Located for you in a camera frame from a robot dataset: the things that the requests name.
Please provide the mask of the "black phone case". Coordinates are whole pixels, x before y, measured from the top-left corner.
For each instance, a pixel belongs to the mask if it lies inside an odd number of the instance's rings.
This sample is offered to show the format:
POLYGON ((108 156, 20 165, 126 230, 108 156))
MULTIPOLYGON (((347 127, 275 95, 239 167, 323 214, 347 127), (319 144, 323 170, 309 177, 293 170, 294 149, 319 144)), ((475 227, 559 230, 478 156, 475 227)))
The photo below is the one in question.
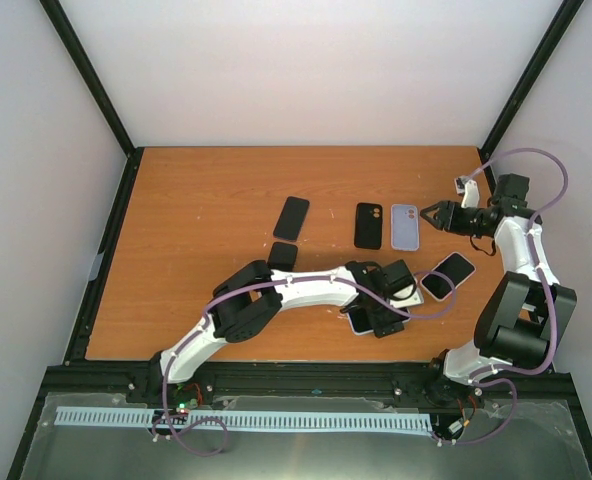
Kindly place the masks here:
POLYGON ((380 204, 360 202, 356 205, 354 246, 379 250, 382 246, 383 207, 380 204))

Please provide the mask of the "blue smartphone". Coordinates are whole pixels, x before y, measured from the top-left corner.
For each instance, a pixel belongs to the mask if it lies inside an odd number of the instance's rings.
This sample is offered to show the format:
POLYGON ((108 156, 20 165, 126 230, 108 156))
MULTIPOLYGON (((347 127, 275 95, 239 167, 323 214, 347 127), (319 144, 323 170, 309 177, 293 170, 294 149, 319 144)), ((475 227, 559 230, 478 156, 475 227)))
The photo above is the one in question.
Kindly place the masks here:
POLYGON ((309 200, 289 196, 282 207, 273 236, 280 240, 295 242, 300 235, 309 207, 309 200))

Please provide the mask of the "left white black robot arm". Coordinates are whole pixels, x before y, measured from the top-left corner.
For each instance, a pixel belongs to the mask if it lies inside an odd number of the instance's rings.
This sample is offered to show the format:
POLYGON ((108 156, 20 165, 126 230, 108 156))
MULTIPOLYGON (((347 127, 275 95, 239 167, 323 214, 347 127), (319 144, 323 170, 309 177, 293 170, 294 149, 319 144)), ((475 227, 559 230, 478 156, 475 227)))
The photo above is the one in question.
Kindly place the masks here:
POLYGON ((256 260, 216 287, 198 323, 152 357, 148 388, 162 402, 177 400, 184 382, 217 351, 256 337, 281 312, 335 306, 383 337, 401 331, 408 308, 421 303, 416 280, 401 260, 385 267, 350 261, 327 271, 300 273, 256 260))

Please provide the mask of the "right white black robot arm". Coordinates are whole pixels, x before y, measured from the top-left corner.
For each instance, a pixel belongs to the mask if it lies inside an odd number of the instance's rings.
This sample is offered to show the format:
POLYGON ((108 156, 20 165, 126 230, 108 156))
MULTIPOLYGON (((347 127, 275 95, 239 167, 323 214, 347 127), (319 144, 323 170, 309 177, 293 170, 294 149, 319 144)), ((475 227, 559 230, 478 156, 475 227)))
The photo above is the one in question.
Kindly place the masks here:
POLYGON ((460 202, 440 201, 421 210, 421 217, 437 230, 472 241, 491 238, 504 275, 472 340, 431 361, 424 393, 436 406, 465 398, 501 372, 545 372, 577 304, 575 291, 562 286, 548 265, 541 215, 526 201, 528 178, 501 176, 486 207, 478 204, 474 180, 460 177, 456 186, 460 202))

